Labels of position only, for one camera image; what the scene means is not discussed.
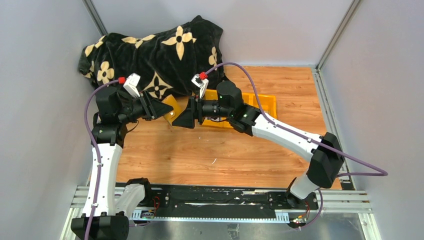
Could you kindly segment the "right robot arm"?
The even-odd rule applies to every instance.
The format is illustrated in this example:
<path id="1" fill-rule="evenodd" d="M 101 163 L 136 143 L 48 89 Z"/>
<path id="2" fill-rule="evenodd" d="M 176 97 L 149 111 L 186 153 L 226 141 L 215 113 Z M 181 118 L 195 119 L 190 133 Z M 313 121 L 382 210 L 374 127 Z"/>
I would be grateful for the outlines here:
<path id="1" fill-rule="evenodd" d="M 206 118 L 221 118 L 239 133 L 276 143 L 308 161 L 308 169 L 292 180 L 284 194 L 283 201 L 292 209 L 301 207 L 312 192 L 333 185 L 345 162 L 334 134 L 305 132 L 278 121 L 260 108 L 244 103 L 242 91 L 231 81 L 219 83 L 216 91 L 216 100 L 199 95 L 190 97 L 186 109 L 172 125 L 193 129 Z"/>

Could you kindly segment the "yellow leather card holder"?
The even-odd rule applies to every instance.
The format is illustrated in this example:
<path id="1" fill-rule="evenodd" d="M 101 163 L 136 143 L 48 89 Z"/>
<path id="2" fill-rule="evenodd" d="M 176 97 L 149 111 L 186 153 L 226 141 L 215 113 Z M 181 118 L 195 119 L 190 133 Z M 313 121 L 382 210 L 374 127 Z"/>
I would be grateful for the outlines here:
<path id="1" fill-rule="evenodd" d="M 183 109 L 181 108 L 175 97 L 171 94 L 165 97 L 162 100 L 162 103 L 172 107 L 172 110 L 163 116 L 166 122 L 172 127 L 173 121 L 183 112 Z"/>

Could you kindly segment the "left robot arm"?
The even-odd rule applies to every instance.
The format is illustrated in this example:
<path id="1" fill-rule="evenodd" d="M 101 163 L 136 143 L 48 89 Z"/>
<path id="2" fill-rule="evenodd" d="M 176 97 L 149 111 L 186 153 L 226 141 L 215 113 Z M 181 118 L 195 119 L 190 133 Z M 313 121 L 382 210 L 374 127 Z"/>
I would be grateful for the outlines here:
<path id="1" fill-rule="evenodd" d="M 144 177 L 130 179 L 116 197 L 117 169 L 127 124 L 139 119 L 156 120 L 174 108 L 145 91 L 121 96 L 115 86 L 101 86 L 91 96 L 98 112 L 93 116 L 93 126 L 87 128 L 92 146 L 90 186 L 82 214 L 72 219 L 70 229 L 81 240 L 126 240 L 136 207 L 158 205 L 151 184 Z"/>

